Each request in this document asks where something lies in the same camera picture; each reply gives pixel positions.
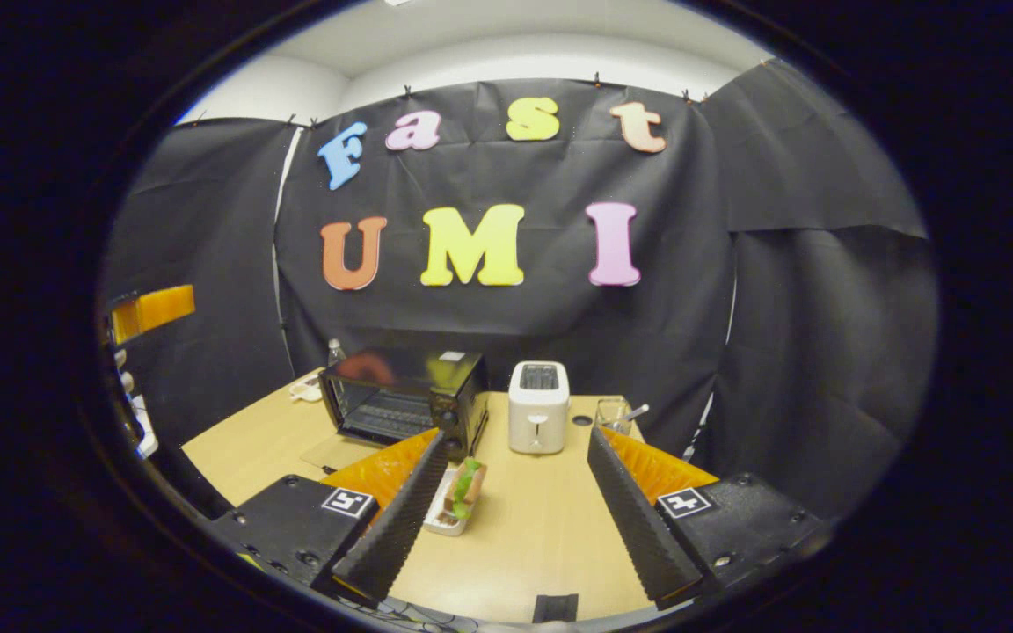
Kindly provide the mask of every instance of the orange letter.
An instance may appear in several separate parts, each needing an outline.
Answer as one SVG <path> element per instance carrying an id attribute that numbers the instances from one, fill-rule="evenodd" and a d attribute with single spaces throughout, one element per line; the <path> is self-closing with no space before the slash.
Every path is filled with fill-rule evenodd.
<path id="1" fill-rule="evenodd" d="M 346 269 L 343 260 L 349 222 L 334 222 L 318 232 L 323 236 L 323 278 L 336 291 L 361 291 L 377 275 L 377 260 L 382 241 L 383 217 L 367 217 L 359 222 L 363 232 L 363 263 L 358 269 Z"/>
<path id="2" fill-rule="evenodd" d="M 613 116 L 620 116 L 620 132 L 623 133 L 623 140 L 632 148 L 640 152 L 649 152 L 654 155 L 663 152 L 667 148 L 667 140 L 660 137 L 652 137 L 647 124 L 659 124 L 658 112 L 649 112 L 639 101 L 631 101 L 623 105 L 616 105 L 608 110 Z"/>

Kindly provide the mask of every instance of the white wall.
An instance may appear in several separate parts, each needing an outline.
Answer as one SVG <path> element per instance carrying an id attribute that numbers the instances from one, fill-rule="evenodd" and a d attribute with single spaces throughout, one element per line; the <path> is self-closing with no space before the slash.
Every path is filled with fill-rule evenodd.
<path id="1" fill-rule="evenodd" d="M 426 90 L 453 83 L 524 77 L 623 83 L 692 99 L 714 92 L 739 72 L 702 57 L 611 36 L 502 36 L 437 49 L 355 77 L 338 109 L 345 111 L 404 93 L 404 85 Z"/>
<path id="2" fill-rule="evenodd" d="M 253 116 L 309 124 L 310 116 L 323 121 L 338 113 L 338 100 L 346 77 L 321 65 L 293 57 L 260 56 L 198 100 L 177 121 Z"/>

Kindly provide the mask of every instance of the water bottle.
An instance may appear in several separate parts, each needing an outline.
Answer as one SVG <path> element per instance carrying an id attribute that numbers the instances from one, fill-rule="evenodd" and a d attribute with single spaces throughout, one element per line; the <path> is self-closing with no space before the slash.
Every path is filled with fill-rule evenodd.
<path id="1" fill-rule="evenodd" d="M 346 360 L 346 352 L 342 351 L 342 345 L 338 343 L 338 339 L 330 339 L 329 343 L 326 344 L 330 352 L 326 355 L 326 368 L 333 368 L 334 364 L 337 362 Z M 334 401 L 338 405 L 338 411 L 340 411 L 343 416 L 346 414 L 346 399 L 345 399 L 345 386 L 342 385 L 342 381 L 332 381 L 334 388 Z"/>

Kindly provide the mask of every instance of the yellow letter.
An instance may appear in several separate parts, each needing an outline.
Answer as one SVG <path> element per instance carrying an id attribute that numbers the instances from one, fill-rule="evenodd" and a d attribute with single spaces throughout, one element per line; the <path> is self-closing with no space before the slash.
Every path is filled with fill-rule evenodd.
<path id="1" fill-rule="evenodd" d="M 518 286 L 523 283 L 523 269 L 518 267 L 518 224 L 526 212 L 515 204 L 496 204 L 483 214 L 475 233 L 469 233 L 463 218 L 455 208 L 425 212 L 430 226 L 430 263 L 421 273 L 425 286 L 451 284 L 451 267 L 456 269 L 461 284 L 471 281 L 479 259 L 479 283 L 483 286 Z"/>
<path id="2" fill-rule="evenodd" d="M 506 136 L 516 141 L 552 139 L 562 125 L 554 116 L 557 101 L 549 96 L 524 96 L 506 108 Z"/>

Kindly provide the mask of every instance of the glass cup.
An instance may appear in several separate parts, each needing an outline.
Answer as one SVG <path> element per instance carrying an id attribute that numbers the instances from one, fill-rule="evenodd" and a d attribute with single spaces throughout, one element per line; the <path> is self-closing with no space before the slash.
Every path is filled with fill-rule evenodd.
<path id="1" fill-rule="evenodd" d="M 631 407 L 627 400 L 622 397 L 602 397 L 597 401 L 597 423 L 614 429 L 622 436 L 631 433 L 631 420 L 622 420 L 620 417 L 627 416 L 631 412 Z"/>

